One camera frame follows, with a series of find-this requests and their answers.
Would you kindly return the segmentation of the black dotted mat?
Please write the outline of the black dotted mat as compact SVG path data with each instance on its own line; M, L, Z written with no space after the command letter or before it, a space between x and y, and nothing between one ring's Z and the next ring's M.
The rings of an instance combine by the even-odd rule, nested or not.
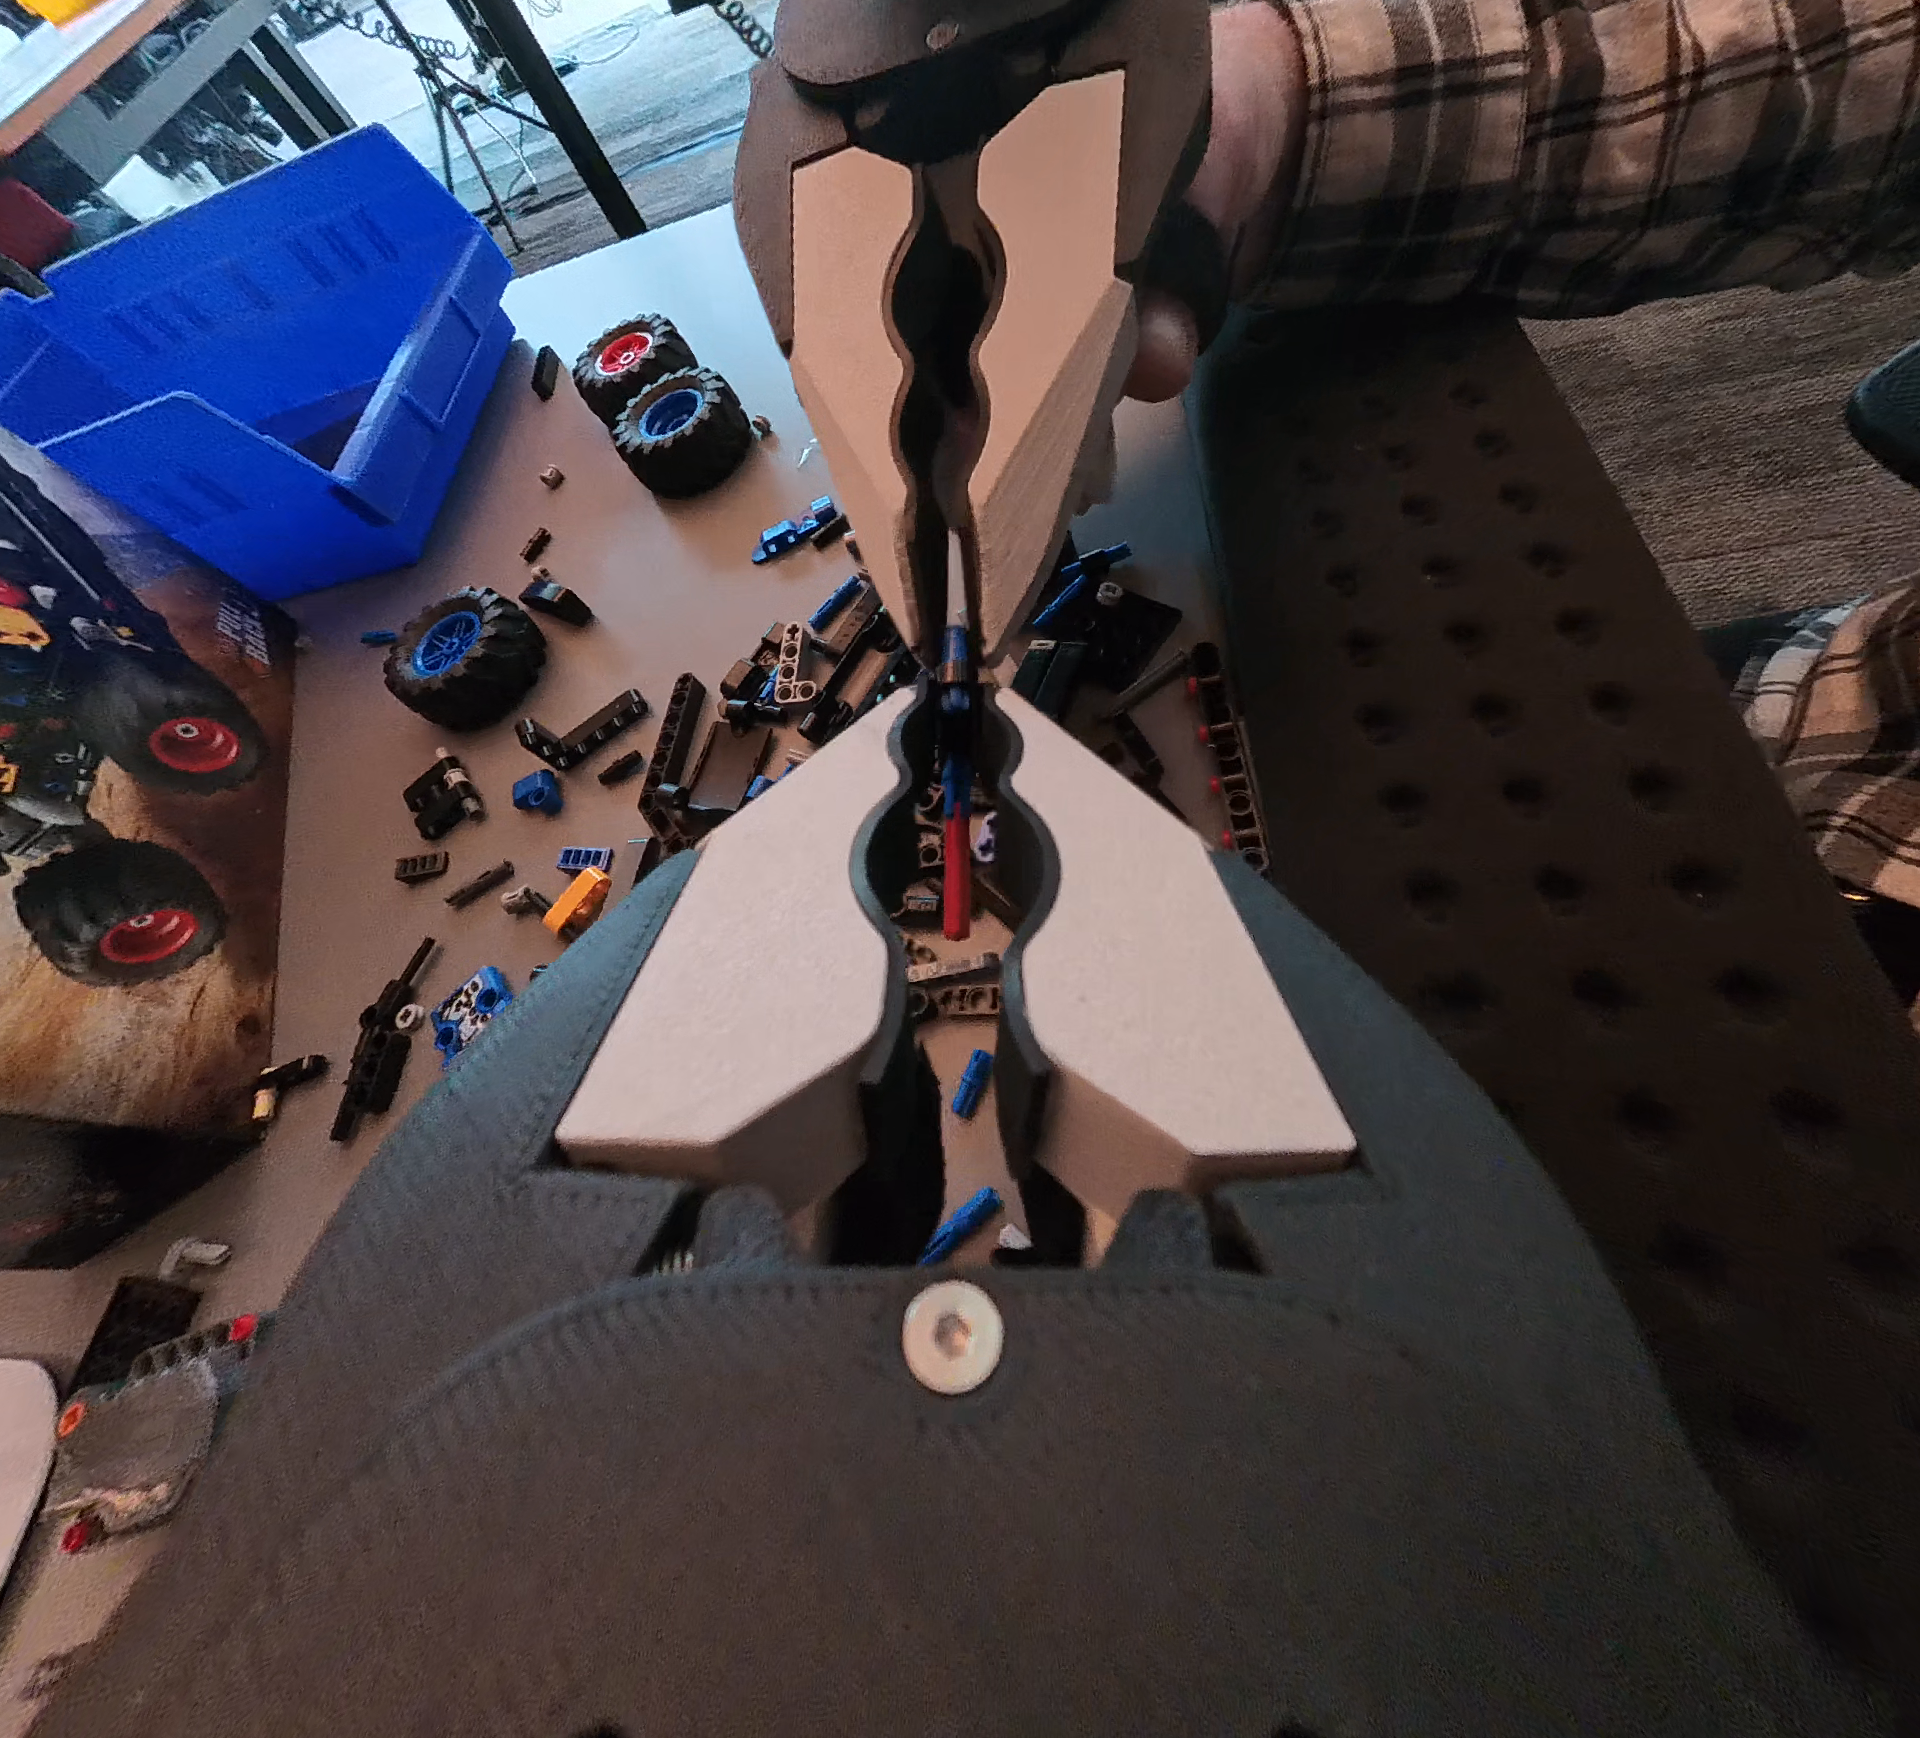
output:
M1795 1607L1917 1735L1917 1033L1513 318L1188 393L1270 880L1513 1118Z

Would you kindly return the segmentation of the black office chair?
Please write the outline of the black office chair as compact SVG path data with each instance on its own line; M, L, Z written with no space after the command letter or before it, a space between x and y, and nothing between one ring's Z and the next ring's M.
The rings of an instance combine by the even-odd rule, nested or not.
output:
M1888 353L1850 390L1842 429L1884 479L1920 489L1920 344Z

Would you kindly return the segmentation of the black tire blue rim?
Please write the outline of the black tire blue rim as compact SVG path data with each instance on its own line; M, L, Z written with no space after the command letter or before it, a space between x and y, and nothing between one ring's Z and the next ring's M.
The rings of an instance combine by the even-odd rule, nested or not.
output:
M494 585L463 585L421 608L382 654L382 688L432 726L496 726L535 688L549 660L538 623Z
M612 452L664 502L726 485L755 452L755 426L735 383L687 368L646 383L612 422Z

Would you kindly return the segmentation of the blue printed toy panel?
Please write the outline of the blue printed toy panel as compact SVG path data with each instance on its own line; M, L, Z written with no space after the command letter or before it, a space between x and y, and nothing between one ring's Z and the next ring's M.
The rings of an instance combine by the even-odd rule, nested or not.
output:
M516 987L507 984L507 976L496 965L471 970L447 1002L440 1002L425 1023L432 1023L432 1043L444 1058L444 1070L510 1004L516 1004Z

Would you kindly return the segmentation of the black square toy tile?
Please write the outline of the black square toy tile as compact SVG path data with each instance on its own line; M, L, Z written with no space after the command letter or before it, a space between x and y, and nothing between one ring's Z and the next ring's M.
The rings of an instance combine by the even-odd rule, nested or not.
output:
M202 1293L177 1277L125 1276L117 1277L69 1389L100 1389L129 1376L136 1359L156 1348L183 1340L193 1330Z

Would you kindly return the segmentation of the black tire red rim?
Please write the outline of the black tire red rim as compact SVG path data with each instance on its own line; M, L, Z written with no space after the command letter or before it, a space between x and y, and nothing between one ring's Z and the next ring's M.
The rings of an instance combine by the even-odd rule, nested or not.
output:
M664 314L617 319L572 360L583 406L612 429L618 412L657 379L693 370L698 360Z

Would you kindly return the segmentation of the person's right forearm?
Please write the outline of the person's right forearm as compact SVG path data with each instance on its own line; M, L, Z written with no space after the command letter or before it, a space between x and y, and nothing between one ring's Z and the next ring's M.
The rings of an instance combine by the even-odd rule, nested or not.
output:
M1656 300L1920 253L1920 0L1255 0L1302 140L1273 308Z

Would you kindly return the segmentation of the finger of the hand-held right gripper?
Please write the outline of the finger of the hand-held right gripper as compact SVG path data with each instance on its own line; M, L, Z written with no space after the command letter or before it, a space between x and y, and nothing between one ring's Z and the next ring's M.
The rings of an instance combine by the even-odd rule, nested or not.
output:
M1115 485L1115 406L1133 349L1116 277L1124 74L1040 90L978 151L998 294L976 368L981 445L966 483L978 650L998 660L1060 539Z
M901 644L947 623L962 420L898 336L896 285L920 237L920 173L864 148L792 170L790 377Z

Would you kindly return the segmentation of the grey toy motor block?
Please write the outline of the grey toy motor block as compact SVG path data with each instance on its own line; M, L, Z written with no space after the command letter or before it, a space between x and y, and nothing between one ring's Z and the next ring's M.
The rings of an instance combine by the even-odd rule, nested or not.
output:
M246 1313L156 1340L117 1379L69 1395L43 1494L64 1555L183 1512L269 1324L269 1313Z

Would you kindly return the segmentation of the black angled toy beam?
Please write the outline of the black angled toy beam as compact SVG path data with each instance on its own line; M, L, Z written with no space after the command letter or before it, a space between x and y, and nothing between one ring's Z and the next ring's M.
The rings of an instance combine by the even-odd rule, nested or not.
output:
M518 716L516 722L516 743L535 755L552 773L571 773L588 763L593 753L607 743L624 740L640 716L649 716L649 701L637 688L617 691L605 711L593 711L588 722L571 726L564 733L552 733L538 726L538 716Z

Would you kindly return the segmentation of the small black toy assembly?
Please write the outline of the small black toy assembly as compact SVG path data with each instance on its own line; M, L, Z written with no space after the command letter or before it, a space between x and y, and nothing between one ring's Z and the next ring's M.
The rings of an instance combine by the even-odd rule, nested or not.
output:
M978 755L978 640L966 604L939 623L926 674L933 768L939 789L939 938L976 923L976 755Z

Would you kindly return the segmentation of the plain blue plastic bin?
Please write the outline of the plain blue plastic bin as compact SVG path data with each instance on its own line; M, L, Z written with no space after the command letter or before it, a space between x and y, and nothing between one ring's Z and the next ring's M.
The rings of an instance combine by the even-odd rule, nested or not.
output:
M0 420L261 599L413 564L516 344L510 263L362 127L3 294Z

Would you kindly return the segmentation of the grey desk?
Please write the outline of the grey desk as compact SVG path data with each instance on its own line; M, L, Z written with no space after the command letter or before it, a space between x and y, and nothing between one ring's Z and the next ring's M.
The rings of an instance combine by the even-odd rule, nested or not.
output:
M351 1142L329 1142L362 1004L435 938L421 1002L435 1004L475 965L496 965L516 992L564 953L531 911L507 911L501 886L467 908L447 891L510 862L510 886L556 894L556 854L607 848L612 904L637 880L637 773L597 785L629 745L654 745L668 696L683 671L707 696L775 619L807 619L846 575L845 545L792 550L755 564L762 529L835 498L810 445L790 368L762 325L726 210L693 216L607 247L578 263L516 277L501 294L516 353L471 429L460 479L413 568L351 581L292 604L306 650L297 674L292 794L284 846L284 923L273 984L273 1047L267 1065L325 1054L329 1081L297 1087L269 1141L202 1186L177 1210L78 1270L3 1276L3 1354L39 1354L69 1376L122 1276L150 1276L177 1240L227 1244L227 1267L202 1283L199 1324L273 1309L346 1190L382 1147L407 1106L440 1081L432 1043L413 1043L400 1091ZM664 314L715 368L747 412L771 435L730 485L664 507L612 457L605 426L556 377L531 393L531 360L578 353L605 325ZM518 814L510 785L535 768L501 722L485 733L440 733L382 691L371 629L400 629L460 585L521 591L535 575L521 545L549 532L538 564L591 608L591 623L538 619L545 674L516 712L552 733L637 688L649 716L591 763L560 776L556 819ZM485 797L485 819L444 840L419 840L400 789L453 745Z

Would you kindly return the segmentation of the toy truck set box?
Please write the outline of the toy truck set box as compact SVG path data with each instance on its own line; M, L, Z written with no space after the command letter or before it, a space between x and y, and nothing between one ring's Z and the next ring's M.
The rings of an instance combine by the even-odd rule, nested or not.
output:
M0 462L3 1115L225 1135L273 1043L297 629Z

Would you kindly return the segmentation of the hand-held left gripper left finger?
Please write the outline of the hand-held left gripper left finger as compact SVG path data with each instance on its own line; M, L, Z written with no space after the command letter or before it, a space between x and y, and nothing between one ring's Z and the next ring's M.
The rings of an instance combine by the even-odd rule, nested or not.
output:
M571 1165L755 1186L785 1216L864 1176L933 1216L933 1069L870 876L885 814L908 804L915 705L881 701L668 864L657 930L556 1118Z

